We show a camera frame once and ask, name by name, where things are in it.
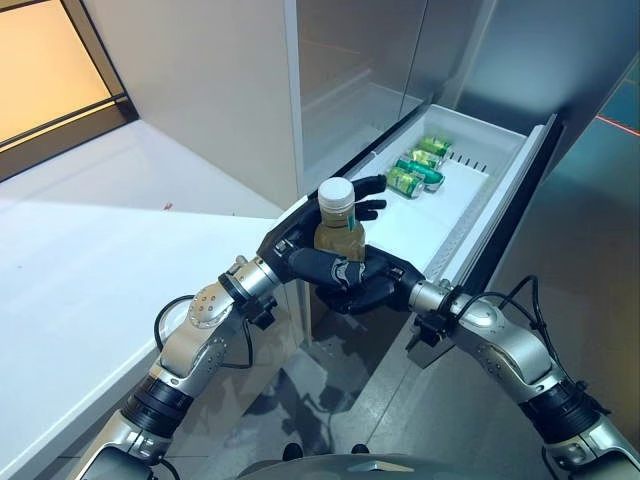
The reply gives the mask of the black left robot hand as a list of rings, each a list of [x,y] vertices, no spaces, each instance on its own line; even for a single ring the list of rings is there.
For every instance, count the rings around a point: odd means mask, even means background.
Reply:
[[[368,279],[364,260],[346,260],[314,247],[315,230],[320,224],[319,193],[315,191],[266,234],[257,256],[283,285],[303,280],[326,288],[345,289]]]

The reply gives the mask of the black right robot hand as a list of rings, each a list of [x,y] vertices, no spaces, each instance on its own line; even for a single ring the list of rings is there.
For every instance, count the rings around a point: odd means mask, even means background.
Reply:
[[[365,247],[365,261],[357,262],[361,281],[353,286],[317,286],[316,296],[340,314],[363,314],[381,306],[409,312],[414,287],[425,279],[410,262],[372,245]]]

